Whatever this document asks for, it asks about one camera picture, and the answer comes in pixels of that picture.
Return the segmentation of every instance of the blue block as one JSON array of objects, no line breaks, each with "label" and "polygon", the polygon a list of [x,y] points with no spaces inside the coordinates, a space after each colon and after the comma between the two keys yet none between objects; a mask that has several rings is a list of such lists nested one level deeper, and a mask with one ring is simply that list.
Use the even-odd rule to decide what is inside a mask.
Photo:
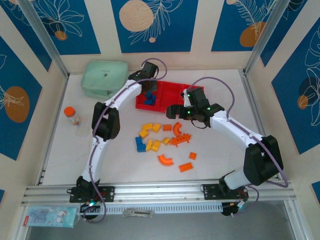
[{"label": "blue block", "polygon": [[142,142],[142,137],[137,136],[137,137],[135,138],[135,143],[136,143],[136,146],[139,146],[139,145],[143,144],[143,142]]},{"label": "blue block", "polygon": [[152,96],[153,96],[153,94],[152,94],[152,92],[150,92],[150,91],[148,91],[148,92],[146,93],[146,95],[145,95],[146,99],[148,99],[148,100],[152,99]]},{"label": "blue block", "polygon": [[144,101],[144,104],[145,104],[145,105],[153,105],[154,103],[155,103],[155,101],[153,101],[153,100],[151,100],[151,99]]},{"label": "blue block", "polygon": [[146,151],[146,145],[145,144],[139,144],[136,148],[136,150],[139,152],[139,153],[143,153]]}]

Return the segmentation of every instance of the orange block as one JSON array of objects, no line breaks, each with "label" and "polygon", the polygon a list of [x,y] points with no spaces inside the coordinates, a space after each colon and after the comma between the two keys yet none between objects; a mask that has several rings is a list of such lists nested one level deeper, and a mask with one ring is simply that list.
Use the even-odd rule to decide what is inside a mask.
[{"label": "orange block", "polygon": [[189,158],[192,159],[192,160],[196,160],[197,154],[194,153],[194,152],[190,152]]},{"label": "orange block", "polygon": [[181,136],[173,137],[171,139],[170,144],[171,145],[175,145],[176,147],[178,147],[178,144],[181,144],[183,142],[189,143],[190,138],[191,138],[190,134],[184,133]]},{"label": "orange block", "polygon": [[180,169],[180,172],[183,173],[185,171],[188,171],[190,169],[193,169],[194,166],[192,166],[192,163],[191,162],[188,162],[186,164],[182,164],[179,166],[179,169]]},{"label": "orange block", "polygon": [[174,126],[173,126],[173,134],[178,137],[181,135],[181,131],[180,128],[182,127],[180,122],[177,122]]},{"label": "orange block", "polygon": [[162,130],[163,131],[171,131],[172,125],[171,124],[164,124],[164,125],[162,125]]},{"label": "orange block", "polygon": [[158,156],[159,162],[164,166],[172,166],[174,162],[172,161],[172,158],[165,158],[165,155]]}]

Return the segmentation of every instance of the orange curved block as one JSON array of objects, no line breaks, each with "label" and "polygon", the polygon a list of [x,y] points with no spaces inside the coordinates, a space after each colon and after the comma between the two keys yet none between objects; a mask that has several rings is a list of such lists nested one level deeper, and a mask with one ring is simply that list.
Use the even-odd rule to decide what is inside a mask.
[{"label": "orange curved block", "polygon": [[178,144],[181,144],[181,143],[184,143],[184,142],[189,143],[190,138],[191,138],[190,134],[184,133],[181,136],[173,137],[171,139],[170,144],[171,145],[175,145],[176,147],[178,147]]},{"label": "orange curved block", "polygon": [[182,127],[180,122],[177,122],[174,126],[173,126],[173,134],[176,137],[179,137],[181,135],[181,131],[180,128]]},{"label": "orange curved block", "polygon": [[172,166],[174,162],[172,161],[172,158],[165,158],[165,155],[158,156],[159,162],[164,166]]}]

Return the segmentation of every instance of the orange brick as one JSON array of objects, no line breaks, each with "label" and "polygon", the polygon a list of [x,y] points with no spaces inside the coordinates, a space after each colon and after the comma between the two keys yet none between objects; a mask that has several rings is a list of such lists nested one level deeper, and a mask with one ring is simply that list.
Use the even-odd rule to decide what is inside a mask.
[{"label": "orange brick", "polygon": [[186,164],[182,164],[179,166],[179,169],[180,169],[180,172],[183,173],[185,171],[188,171],[190,169],[193,169],[194,166],[192,166],[192,163],[191,162],[188,162]]},{"label": "orange brick", "polygon": [[164,124],[164,125],[162,125],[162,130],[163,131],[171,131],[172,125],[171,124]]},{"label": "orange brick", "polygon": [[196,160],[197,154],[194,153],[194,152],[190,152],[189,158],[192,159],[192,160]]}]

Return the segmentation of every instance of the orange cap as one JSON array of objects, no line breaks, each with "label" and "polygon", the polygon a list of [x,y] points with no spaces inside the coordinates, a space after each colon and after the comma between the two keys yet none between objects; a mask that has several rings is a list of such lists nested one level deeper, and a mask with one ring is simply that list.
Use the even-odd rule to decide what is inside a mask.
[{"label": "orange cap", "polygon": [[67,117],[72,117],[76,114],[76,110],[72,107],[72,106],[67,106],[65,109],[64,109],[64,114],[67,116]]}]

